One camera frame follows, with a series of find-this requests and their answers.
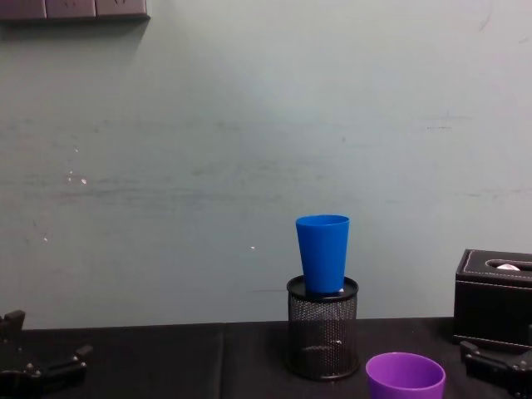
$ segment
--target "light blue wall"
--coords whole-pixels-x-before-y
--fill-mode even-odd
[[[338,212],[361,317],[450,315],[464,248],[532,251],[531,19],[153,0],[147,25],[4,29],[0,312],[283,319],[293,221]]]

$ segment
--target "electrical outlet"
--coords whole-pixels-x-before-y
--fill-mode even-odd
[[[94,0],[46,0],[48,18],[83,18],[96,16]]]
[[[0,21],[44,19],[44,0],[0,0]]]
[[[96,0],[98,16],[148,16],[146,0]]]

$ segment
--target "white tissue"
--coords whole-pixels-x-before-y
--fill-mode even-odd
[[[501,266],[497,266],[497,268],[500,268],[501,270],[515,270],[520,271],[520,268],[516,268],[513,264],[501,264]]]

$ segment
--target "black clamp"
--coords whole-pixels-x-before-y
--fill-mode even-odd
[[[81,347],[58,362],[41,363],[16,344],[25,316],[18,310],[0,318],[0,397],[37,398],[83,382],[92,347]]]
[[[532,399],[532,351],[505,356],[464,341],[460,353],[468,376],[503,387],[514,397]]]

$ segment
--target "wall socket panel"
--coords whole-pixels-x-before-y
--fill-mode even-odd
[[[94,0],[46,0],[48,18],[84,18],[96,16]]]
[[[151,0],[0,0],[0,22],[149,19]]]
[[[0,21],[35,21],[46,17],[45,0],[0,0]]]
[[[102,17],[120,15],[147,15],[146,0],[96,0],[97,15]]]

